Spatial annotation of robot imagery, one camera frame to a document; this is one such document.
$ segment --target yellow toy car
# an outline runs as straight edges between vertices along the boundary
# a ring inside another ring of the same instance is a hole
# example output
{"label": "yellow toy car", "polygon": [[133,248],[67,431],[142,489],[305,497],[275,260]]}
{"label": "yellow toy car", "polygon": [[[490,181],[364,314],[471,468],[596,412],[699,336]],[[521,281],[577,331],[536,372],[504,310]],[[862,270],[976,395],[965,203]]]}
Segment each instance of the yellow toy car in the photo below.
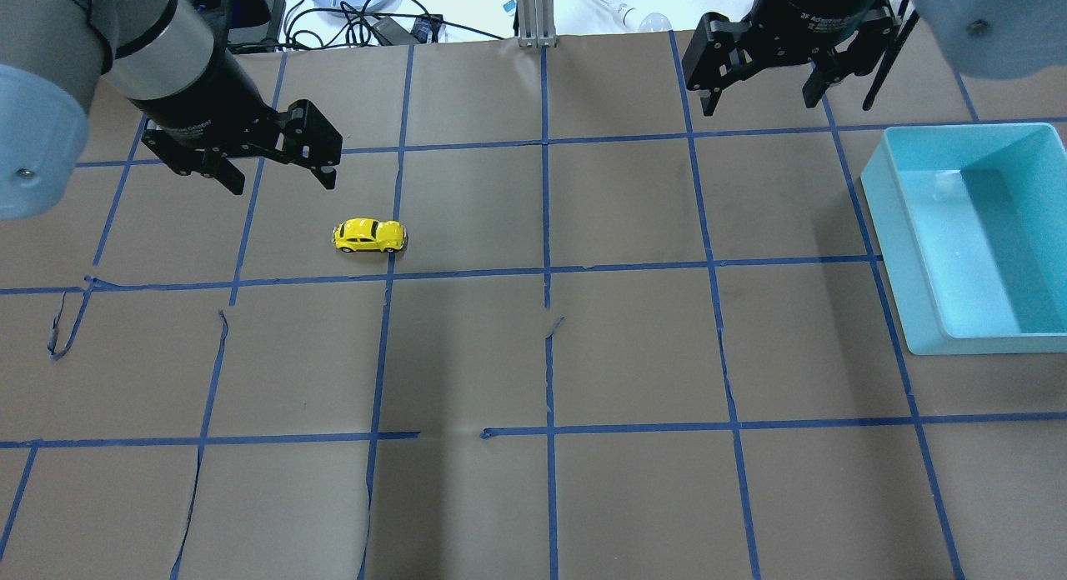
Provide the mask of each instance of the yellow toy car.
{"label": "yellow toy car", "polygon": [[393,254],[408,246],[408,230],[399,222],[378,222],[357,216],[334,228],[333,243],[347,254],[353,251]]}

